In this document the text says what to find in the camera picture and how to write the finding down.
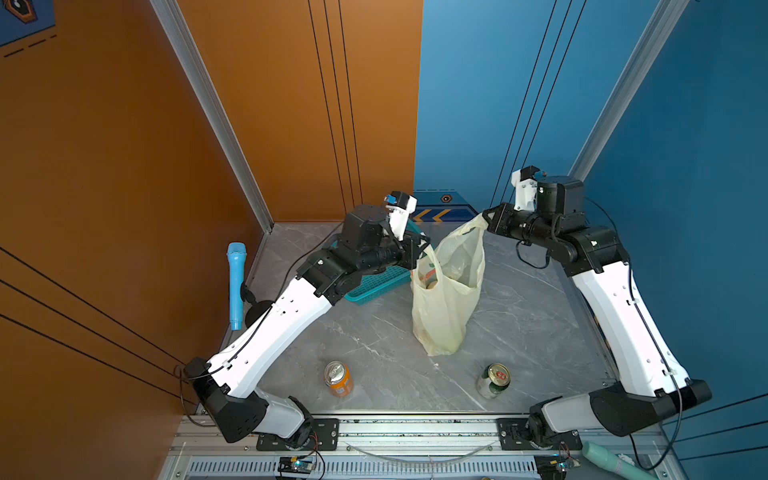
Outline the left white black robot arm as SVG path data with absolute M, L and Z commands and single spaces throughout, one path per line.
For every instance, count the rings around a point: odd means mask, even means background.
M 184 375 L 224 439 L 274 435 L 290 449 L 313 436 L 313 417 L 295 398 L 267 394 L 258 384 L 275 360 L 315 320 L 364 277 L 391 266 L 416 267 L 429 244 L 407 224 L 417 200 L 394 191 L 382 205 L 359 205 L 340 233 L 330 236 L 297 268 L 285 289 L 232 344 L 208 360 L 195 358 Z

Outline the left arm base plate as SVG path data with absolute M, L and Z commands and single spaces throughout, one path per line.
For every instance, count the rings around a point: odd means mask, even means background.
M 287 439 L 273 434 L 259 434 L 256 450 L 262 452 L 335 451 L 339 439 L 339 426 L 338 418 L 313 418 L 305 421 L 297 432 Z

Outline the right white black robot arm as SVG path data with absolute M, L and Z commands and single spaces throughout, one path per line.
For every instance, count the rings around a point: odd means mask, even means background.
M 690 377 L 663 339 L 617 231 L 588 224 L 583 182 L 547 177 L 535 167 L 513 172 L 510 182 L 513 202 L 482 214 L 488 232 L 542 247 L 547 260 L 561 265 L 593 314 L 617 370 L 610 386 L 532 406 L 528 439 L 550 447 L 565 433 L 589 428 L 624 437 L 711 400 L 709 385 Z

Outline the cream plastic bag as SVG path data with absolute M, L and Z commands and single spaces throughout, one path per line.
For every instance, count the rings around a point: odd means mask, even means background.
M 456 353 L 479 302 L 486 256 L 483 216 L 450 232 L 425 249 L 412 273 L 413 334 L 429 356 Z

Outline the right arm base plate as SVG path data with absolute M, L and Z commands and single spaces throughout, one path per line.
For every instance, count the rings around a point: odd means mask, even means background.
M 533 417 L 502 417 L 495 421 L 497 436 L 503 451 L 582 449 L 582 441 L 576 430 L 553 432 L 543 420 Z

